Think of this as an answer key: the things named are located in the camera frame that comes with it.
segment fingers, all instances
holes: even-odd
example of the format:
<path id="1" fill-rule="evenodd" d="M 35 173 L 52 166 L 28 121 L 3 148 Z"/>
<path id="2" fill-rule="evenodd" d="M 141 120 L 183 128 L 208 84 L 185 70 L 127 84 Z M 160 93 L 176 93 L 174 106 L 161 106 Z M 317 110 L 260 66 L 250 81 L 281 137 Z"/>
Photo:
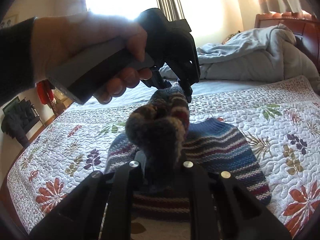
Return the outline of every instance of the fingers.
<path id="1" fill-rule="evenodd" d="M 139 72 L 133 68 L 125 68 L 119 73 L 118 77 L 109 80 L 94 96 L 99 103 L 107 104 L 113 97 L 122 96 L 126 88 L 134 88 L 140 80 L 147 80 L 151 76 L 152 72 L 149 68 L 142 69 Z"/>
<path id="2" fill-rule="evenodd" d="M 139 70 L 140 80 L 148 80 L 152 77 L 152 71 L 149 68 Z"/>
<path id="3" fill-rule="evenodd" d="M 64 43 L 71 54 L 117 36 L 126 40 L 128 50 L 139 61 L 144 60 L 146 31 L 136 22 L 121 16 L 95 15 L 90 12 L 67 17 Z"/>

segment quilted bedspread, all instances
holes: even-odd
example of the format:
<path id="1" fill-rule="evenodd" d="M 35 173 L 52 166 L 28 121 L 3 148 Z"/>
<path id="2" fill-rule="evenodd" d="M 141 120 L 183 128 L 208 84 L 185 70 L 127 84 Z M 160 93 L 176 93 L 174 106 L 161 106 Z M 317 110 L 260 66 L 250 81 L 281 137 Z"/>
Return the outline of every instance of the quilted bedspread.
<path id="1" fill-rule="evenodd" d="M 111 142 L 138 106 L 67 111 L 25 150 L 7 183 L 28 232 L 87 175 L 104 170 Z M 268 208 L 295 236 L 320 203 L 320 98 L 308 80 L 196 96 L 189 108 L 191 122 L 220 118 L 245 135 L 270 186 Z M 135 218 L 132 233 L 187 239 L 189 224 Z"/>

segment bed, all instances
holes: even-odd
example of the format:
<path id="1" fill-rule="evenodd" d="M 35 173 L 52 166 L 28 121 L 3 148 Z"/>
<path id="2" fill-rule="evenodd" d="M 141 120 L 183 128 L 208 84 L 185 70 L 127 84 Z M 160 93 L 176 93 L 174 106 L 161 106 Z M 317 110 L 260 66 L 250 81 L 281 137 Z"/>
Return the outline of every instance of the bed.
<path id="1" fill-rule="evenodd" d="M 320 71 L 320 23 L 303 15 L 264 14 L 257 15 L 255 26 L 279 22 L 293 31 L 300 41 L 297 47 Z M 294 239 L 319 236 L 314 225 L 320 222 L 320 98 L 308 80 L 204 80 L 192 88 L 190 121 L 215 117 L 239 128 L 267 178 L 269 210 Z M 140 83 L 105 106 L 94 98 L 83 106 L 73 104 L 47 127 L 18 157 L 1 189 L 1 200 L 16 224 L 30 232 L 87 175 L 103 171 L 108 147 L 124 130 L 126 118 L 154 91 Z M 132 220 L 134 240 L 189 239 L 189 231 L 187 222 Z"/>

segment white bed sheet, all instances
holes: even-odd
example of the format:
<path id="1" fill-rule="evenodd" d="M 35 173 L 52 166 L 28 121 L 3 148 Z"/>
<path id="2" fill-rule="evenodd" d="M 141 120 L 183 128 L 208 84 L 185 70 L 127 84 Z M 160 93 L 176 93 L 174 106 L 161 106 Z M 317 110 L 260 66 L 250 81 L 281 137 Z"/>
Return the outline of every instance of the white bed sheet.
<path id="1" fill-rule="evenodd" d="M 264 82 L 257 81 L 201 80 L 199 83 L 195 83 L 191 87 L 193 89 L 192 96 L 199 96 L 205 94 L 236 91 L 265 84 L 266 83 Z M 113 98 L 107 105 L 100 104 L 94 97 L 92 97 L 82 106 L 77 103 L 72 104 L 67 111 L 92 110 L 146 103 L 155 91 L 156 88 L 148 88 L 140 81 L 138 86 L 133 89 L 127 89 L 121 97 Z"/>

